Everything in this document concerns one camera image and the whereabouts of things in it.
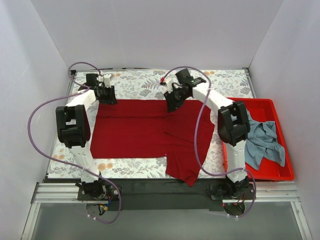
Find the white backdrop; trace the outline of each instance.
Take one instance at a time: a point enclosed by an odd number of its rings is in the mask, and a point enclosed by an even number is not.
[[[29,0],[0,0],[0,16],[0,239],[18,240],[36,183],[48,166],[29,142],[28,118],[45,100],[66,94],[68,77],[65,62]],[[41,109],[32,122],[36,143],[49,155],[57,105]]]
[[[31,1],[67,65],[202,69],[248,67],[283,2]]]
[[[313,239],[320,239],[320,2],[284,0],[249,68],[274,101]]]

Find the blue cloth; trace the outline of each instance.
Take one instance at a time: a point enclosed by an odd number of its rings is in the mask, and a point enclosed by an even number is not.
[[[245,162],[255,170],[258,170],[262,158],[269,159],[285,166],[285,149],[277,143],[275,121],[258,122],[252,119],[247,111],[250,124],[250,132],[246,140],[244,157]]]

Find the table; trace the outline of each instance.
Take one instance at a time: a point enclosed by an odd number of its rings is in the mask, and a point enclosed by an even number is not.
[[[140,100],[164,100],[165,88],[159,85],[161,77],[166,70],[159,69],[125,69],[118,71],[103,71],[103,73],[113,74],[111,84],[115,87],[115,97],[117,99],[140,99]],[[176,78],[174,71],[168,78]],[[191,70],[194,78],[201,75]],[[86,74],[91,72],[78,72],[75,80],[81,84],[86,82]],[[236,70],[204,70],[210,78],[212,87],[226,97],[253,98],[249,80],[244,69]],[[72,93],[78,91],[79,86],[72,87]],[[98,101],[96,101],[87,111],[91,133],[95,127],[96,115],[98,111]],[[211,121],[217,125],[217,117],[211,114]],[[64,143],[55,139],[52,152],[54,158],[75,163],[74,156]],[[166,157],[158,158],[111,158],[94,159],[94,164],[105,178],[171,178],[166,174]],[[222,142],[218,135],[218,128],[215,127],[210,147],[203,164],[203,167],[211,173],[224,172]],[[81,170],[66,164],[50,161],[47,178],[48,179],[78,179],[81,177]],[[199,178],[213,178],[205,174],[202,170]]]

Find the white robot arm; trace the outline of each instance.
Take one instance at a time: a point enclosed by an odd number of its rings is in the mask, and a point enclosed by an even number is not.
[[[91,136],[90,126],[87,117],[88,108],[99,100],[106,104],[116,104],[115,88],[111,85],[112,74],[103,76],[90,73],[86,75],[86,84],[90,90],[85,91],[80,87],[78,93],[71,102],[65,106],[58,106],[55,110],[57,135],[61,143],[64,143],[74,155],[78,165],[99,175],[97,166],[93,163],[90,151],[89,140]],[[94,198],[104,193],[104,186],[98,177],[86,171],[81,173],[82,189],[85,194]]]
[[[164,94],[167,101],[168,111],[178,109],[188,97],[193,97],[204,102],[208,93],[209,83],[198,77],[194,79],[188,69],[176,73],[179,84],[173,79],[162,79],[161,84],[167,86]],[[243,102],[234,102],[217,91],[211,89],[206,106],[218,117],[218,133],[226,146],[228,158],[228,171],[237,168],[246,168],[245,145],[250,125],[247,110]],[[234,171],[227,174],[233,183],[239,183],[246,179],[244,170]]]

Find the wire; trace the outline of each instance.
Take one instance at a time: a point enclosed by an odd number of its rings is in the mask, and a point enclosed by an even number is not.
[[[109,205],[110,205],[111,202],[112,202],[112,198],[110,198],[108,204],[106,205],[107,208],[109,207]]]
[[[98,82],[98,86],[104,88],[106,85],[103,81],[100,81],[100,82]]]
[[[192,70],[195,70],[197,71],[198,73],[200,73],[201,75],[203,75],[207,82],[209,83],[209,86],[208,86],[208,91],[206,93],[206,96],[205,96],[205,99],[203,101],[203,104],[202,104],[202,107],[199,111],[199,114],[198,114],[198,117],[197,117],[197,120],[196,120],[196,124],[195,124],[195,131],[194,131],[194,152],[195,152],[195,158],[196,158],[196,161],[198,163],[198,165],[200,166],[201,170],[210,175],[210,176],[213,176],[213,177],[220,177],[220,176],[226,176],[227,174],[230,174],[230,173],[233,173],[233,172],[236,172],[236,171],[246,171],[251,179],[252,179],[252,182],[253,182],[253,187],[254,187],[254,190],[253,190],[253,199],[252,199],[252,202],[249,206],[249,208],[247,209],[247,211],[245,211],[243,214],[239,215],[239,216],[233,216],[231,215],[231,217],[234,217],[234,218],[240,218],[240,217],[243,217],[245,216],[253,207],[254,203],[255,203],[255,199],[256,199],[256,194],[257,194],[257,185],[256,185],[256,180],[253,176],[253,174],[248,170],[248,169],[245,169],[245,168],[242,168],[242,167],[238,167],[238,168],[235,168],[235,169],[232,169],[230,171],[227,171],[227,172],[223,172],[223,173],[211,173],[211,172],[208,172],[207,170],[204,169],[204,167],[202,166],[201,162],[200,162],[200,159],[199,159],[199,154],[198,154],[198,146],[197,146],[197,138],[198,138],[198,129],[199,129],[199,122],[200,122],[200,118],[201,118],[201,115],[202,115],[202,112],[206,106],[206,103],[208,101],[208,98],[209,98],[209,95],[210,95],[210,91],[211,91],[211,81],[210,81],[210,78],[205,75],[201,70],[195,68],[195,67],[191,67],[191,66],[178,66],[178,67],[175,67],[171,70],[169,70],[163,77],[162,77],[162,81],[164,81],[164,79],[174,70],[177,70],[177,69],[192,69]],[[218,212],[210,212],[211,214],[215,214],[215,215],[221,215],[221,216],[225,216],[225,214],[223,213],[218,213]]]
[[[180,84],[178,84],[178,83],[176,83],[176,82],[173,82],[172,85],[176,85],[176,86],[178,86],[178,87],[182,87],[182,85],[180,85]]]
[[[98,209],[99,209],[99,216],[102,216],[103,213],[101,212],[100,205],[98,205]]]
[[[59,162],[59,163],[62,163],[62,164],[71,165],[71,166],[74,166],[74,167],[76,167],[76,168],[79,168],[79,169],[81,169],[81,170],[83,170],[83,171],[86,171],[87,173],[89,173],[89,174],[91,174],[91,175],[93,175],[93,176],[95,176],[95,177],[97,177],[97,178],[100,178],[100,179],[108,182],[109,184],[111,184],[111,185],[115,188],[115,190],[117,190],[117,192],[118,192],[118,197],[119,197],[119,208],[118,208],[117,214],[116,214],[116,216],[114,217],[114,219],[112,219],[111,221],[107,221],[107,220],[104,220],[104,219],[102,219],[102,218],[89,216],[89,217],[91,217],[91,218],[93,218],[93,219],[97,219],[98,221],[101,221],[101,222],[103,222],[103,223],[105,223],[105,224],[112,224],[112,223],[114,223],[114,222],[117,220],[117,218],[119,217],[120,212],[121,212],[121,206],[122,206],[122,198],[121,198],[121,194],[120,194],[120,191],[119,191],[118,187],[117,187],[112,181],[110,181],[109,179],[104,178],[104,177],[102,177],[102,176],[100,176],[100,175],[98,175],[98,174],[95,174],[94,172],[90,171],[90,170],[87,169],[87,168],[84,168],[83,166],[80,166],[80,165],[78,165],[78,164],[76,164],[76,163],[73,163],[73,162],[67,162],[67,161],[59,160],[59,159],[57,159],[57,158],[54,158],[54,157],[51,157],[51,156],[45,154],[44,152],[42,152],[42,151],[37,147],[37,145],[35,144],[34,139],[33,139],[33,137],[32,137],[32,134],[31,134],[31,122],[32,122],[32,118],[34,117],[34,115],[36,114],[36,112],[37,112],[40,108],[42,108],[43,106],[45,106],[45,105],[47,105],[47,104],[49,104],[49,103],[55,102],[55,101],[59,101],[59,100],[62,100],[62,99],[67,99],[67,98],[70,98],[70,97],[79,96],[79,95],[81,95],[81,94],[83,94],[83,93],[86,93],[86,92],[90,89],[88,86],[82,85],[82,84],[76,82],[76,81],[74,80],[74,78],[72,77],[72,75],[71,75],[71,68],[72,68],[74,65],[77,65],[77,64],[86,64],[86,65],[89,65],[89,66],[93,67],[94,69],[96,69],[96,70],[99,72],[100,75],[102,75],[100,69],[98,69],[97,67],[95,67],[95,66],[92,65],[91,63],[88,63],[88,62],[85,62],[85,61],[78,61],[78,62],[73,63],[71,66],[69,66],[69,68],[68,68],[68,76],[69,76],[70,80],[71,80],[74,84],[76,84],[76,85],[78,85],[78,86],[85,87],[85,88],[86,88],[85,91],[82,91],[82,92],[77,93],[77,94],[75,94],[75,95],[68,95],[68,96],[57,97],[57,98],[51,99],[51,100],[46,101],[46,102],[40,104],[39,106],[37,106],[37,107],[33,110],[33,112],[31,113],[31,115],[30,115],[30,117],[29,117],[29,120],[28,120],[28,124],[27,124],[28,136],[29,136],[29,140],[30,140],[32,146],[34,147],[34,149],[35,149],[39,154],[41,154],[42,156],[46,157],[47,159],[51,159],[51,160],[53,160],[53,161],[56,161],[56,162]]]
[[[246,200],[246,194],[243,193],[243,200],[242,200],[242,202],[240,204],[243,204],[245,202],[245,200]]]
[[[107,190],[105,190],[105,191],[104,191],[104,195],[103,195],[101,198],[95,198],[95,197],[94,197],[94,199],[95,199],[95,200],[101,200],[101,199],[104,199],[104,198],[105,198],[105,196],[106,196],[106,194],[107,194]]]
[[[233,205],[237,205],[241,200],[241,196],[238,198],[238,201],[235,202],[228,202],[228,204],[233,204]]]

